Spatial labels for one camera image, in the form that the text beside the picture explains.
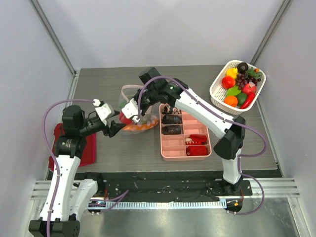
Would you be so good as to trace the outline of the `orange papaya slice toy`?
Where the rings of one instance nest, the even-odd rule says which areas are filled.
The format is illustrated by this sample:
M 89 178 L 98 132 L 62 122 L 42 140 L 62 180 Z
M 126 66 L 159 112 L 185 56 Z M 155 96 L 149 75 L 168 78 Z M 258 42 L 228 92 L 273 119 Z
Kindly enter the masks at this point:
M 155 126 L 157 126 L 157 124 L 158 124 L 158 119 L 154 119 L 142 124 L 135 124 L 135 123 L 128 124 L 122 130 L 127 131 L 127 132 L 142 132 L 142 131 L 154 128 Z

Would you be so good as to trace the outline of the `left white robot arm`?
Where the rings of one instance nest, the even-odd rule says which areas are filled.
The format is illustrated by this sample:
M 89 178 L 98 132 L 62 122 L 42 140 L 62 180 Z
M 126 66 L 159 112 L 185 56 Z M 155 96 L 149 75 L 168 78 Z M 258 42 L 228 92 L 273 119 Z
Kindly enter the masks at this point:
M 29 232 L 35 237 L 77 237 L 90 199 L 105 191 L 101 174 L 93 173 L 81 180 L 75 194 L 71 194 L 87 136 L 101 131 L 113 137 L 125 127 L 124 123 L 108 122 L 119 115 L 109 104 L 95 103 L 95 112 L 94 117 L 86 118 L 78 105 L 63 110 L 64 134 L 55 143 L 54 171 L 46 202 L 39 218 L 29 223 Z

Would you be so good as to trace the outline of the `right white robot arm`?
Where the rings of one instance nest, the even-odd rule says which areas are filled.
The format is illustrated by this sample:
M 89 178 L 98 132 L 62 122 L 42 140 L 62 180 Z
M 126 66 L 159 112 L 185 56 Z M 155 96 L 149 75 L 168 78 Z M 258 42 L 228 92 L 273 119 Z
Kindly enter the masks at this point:
M 187 84 L 176 78 L 162 76 L 155 67 L 147 68 L 139 75 L 139 79 L 144 87 L 134 99 L 140 114 L 143 115 L 151 105 L 165 103 L 190 114 L 219 139 L 213 150 L 222 160 L 223 189 L 229 195 L 236 194 L 242 182 L 237 156 L 243 146 L 245 119 L 221 113 L 201 99 Z

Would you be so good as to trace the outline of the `clear pink zip bag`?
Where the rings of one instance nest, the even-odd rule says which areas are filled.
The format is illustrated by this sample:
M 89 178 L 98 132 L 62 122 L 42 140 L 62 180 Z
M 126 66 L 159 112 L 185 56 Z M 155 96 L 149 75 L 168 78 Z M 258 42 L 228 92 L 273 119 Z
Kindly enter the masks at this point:
M 144 115 L 139 116 L 138 99 L 134 99 L 137 92 L 142 89 L 141 85 L 124 85 L 121 88 L 118 108 L 120 111 L 119 120 L 126 126 L 122 129 L 125 135 L 136 135 L 147 130 L 153 129 L 158 125 L 158 108 L 150 106 Z

